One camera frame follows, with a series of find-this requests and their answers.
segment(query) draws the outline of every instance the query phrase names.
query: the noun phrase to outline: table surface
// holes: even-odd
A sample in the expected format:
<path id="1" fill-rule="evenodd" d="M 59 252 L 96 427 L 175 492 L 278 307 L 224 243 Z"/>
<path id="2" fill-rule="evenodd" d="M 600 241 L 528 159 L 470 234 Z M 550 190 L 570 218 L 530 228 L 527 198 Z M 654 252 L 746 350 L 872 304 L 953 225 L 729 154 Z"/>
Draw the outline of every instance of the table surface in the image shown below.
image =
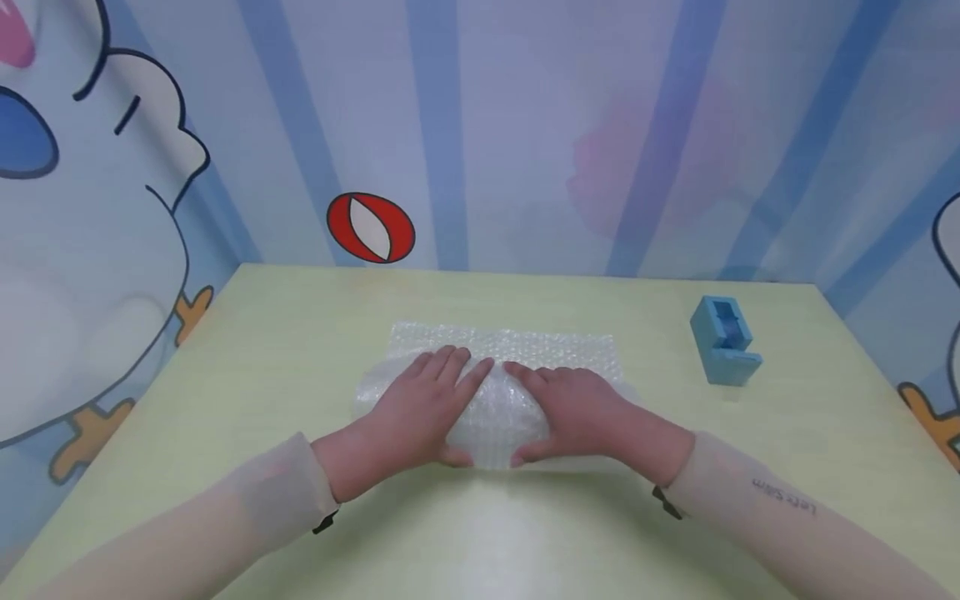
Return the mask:
<path id="1" fill-rule="evenodd" d="M 753 330 L 764 363 L 747 387 L 706 382 L 688 324 L 704 294 L 738 298 Z M 612 334 L 645 405 L 753 454 L 960 592 L 960 478 L 811 285 L 245 265 L 0 596 L 297 430 L 345 425 L 397 321 Z M 791 597 L 638 478 L 443 468 L 382 484 L 221 597 L 590 596 Z"/>

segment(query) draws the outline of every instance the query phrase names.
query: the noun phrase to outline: sheer sleeve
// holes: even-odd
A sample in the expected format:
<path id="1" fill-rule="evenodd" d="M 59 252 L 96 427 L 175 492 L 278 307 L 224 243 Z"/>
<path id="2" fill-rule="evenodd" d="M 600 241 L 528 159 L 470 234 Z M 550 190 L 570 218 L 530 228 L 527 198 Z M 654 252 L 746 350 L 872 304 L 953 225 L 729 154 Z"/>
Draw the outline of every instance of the sheer sleeve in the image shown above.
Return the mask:
<path id="1" fill-rule="evenodd" d="M 953 600 L 883 541 L 710 434 L 696 434 L 665 496 L 745 547 L 801 598 Z"/>
<path id="2" fill-rule="evenodd" d="M 337 510 L 298 434 L 80 558 L 32 598 L 200 600 Z"/>

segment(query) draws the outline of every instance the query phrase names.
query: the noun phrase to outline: cartoon wallpaper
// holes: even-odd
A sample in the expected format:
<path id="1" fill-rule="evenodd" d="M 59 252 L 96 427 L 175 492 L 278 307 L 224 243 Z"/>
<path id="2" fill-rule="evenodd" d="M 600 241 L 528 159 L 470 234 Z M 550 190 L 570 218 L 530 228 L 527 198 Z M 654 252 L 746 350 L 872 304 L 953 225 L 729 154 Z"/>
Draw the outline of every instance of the cartoon wallpaper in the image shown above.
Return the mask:
<path id="1" fill-rule="evenodd" d="M 949 0 L 0 0 L 0 578 L 241 262 L 813 282 L 960 471 L 957 31 Z"/>

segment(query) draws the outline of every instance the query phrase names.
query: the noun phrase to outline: orange cartoon foot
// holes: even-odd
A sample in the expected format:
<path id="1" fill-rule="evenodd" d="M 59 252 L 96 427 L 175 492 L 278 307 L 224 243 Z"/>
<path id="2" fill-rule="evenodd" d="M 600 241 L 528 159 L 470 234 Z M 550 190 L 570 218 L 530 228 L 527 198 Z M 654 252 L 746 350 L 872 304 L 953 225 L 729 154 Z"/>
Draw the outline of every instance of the orange cartoon foot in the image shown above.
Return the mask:
<path id="1" fill-rule="evenodd" d="M 192 302 L 183 293 L 180 293 L 180 297 L 177 298 L 177 305 L 174 307 L 174 312 L 180 319 L 180 331 L 177 332 L 177 337 L 174 339 L 174 344 L 178 348 L 180 344 L 186 341 L 187 336 L 197 326 L 197 323 L 200 322 L 200 317 L 210 307 L 211 302 L 213 302 L 213 286 L 210 285 L 203 288 Z"/>
<path id="2" fill-rule="evenodd" d="M 57 451 L 50 462 L 50 478 L 54 483 L 63 485 L 75 469 L 92 463 L 132 408 L 133 398 L 127 398 L 109 413 L 96 405 L 74 413 L 69 421 L 75 432 L 74 437 Z"/>
<path id="3" fill-rule="evenodd" d="M 933 414 L 930 400 L 926 394 L 912 383 L 901 383 L 897 387 L 900 397 L 910 407 L 914 417 L 933 438 L 940 451 L 947 456 L 953 468 L 960 471 L 960 414 L 937 416 Z"/>

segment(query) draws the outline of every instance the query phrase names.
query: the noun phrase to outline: striped wall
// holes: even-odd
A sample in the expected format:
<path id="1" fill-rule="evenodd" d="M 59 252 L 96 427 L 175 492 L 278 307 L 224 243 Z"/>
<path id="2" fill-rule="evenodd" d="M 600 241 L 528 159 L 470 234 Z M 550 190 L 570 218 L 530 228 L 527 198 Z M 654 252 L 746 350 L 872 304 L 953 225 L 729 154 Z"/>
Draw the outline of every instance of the striped wall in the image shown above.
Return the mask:
<path id="1" fill-rule="evenodd" d="M 188 248 L 213 257 L 197 277 L 262 261 L 815 282 L 892 384 L 960 421 L 960 284 L 933 230 L 960 193 L 949 0 L 102 6 L 112 46 L 173 74 L 209 151 L 183 200 Z M 406 225 L 354 203 L 337 229 L 350 192 Z M 378 248 L 407 226 L 390 264 L 342 233 Z M 0 506 L 28 523 L 0 527 L 0 555 L 69 489 L 26 467 L 68 434 L 0 448 L 0 480 L 53 490 Z"/>

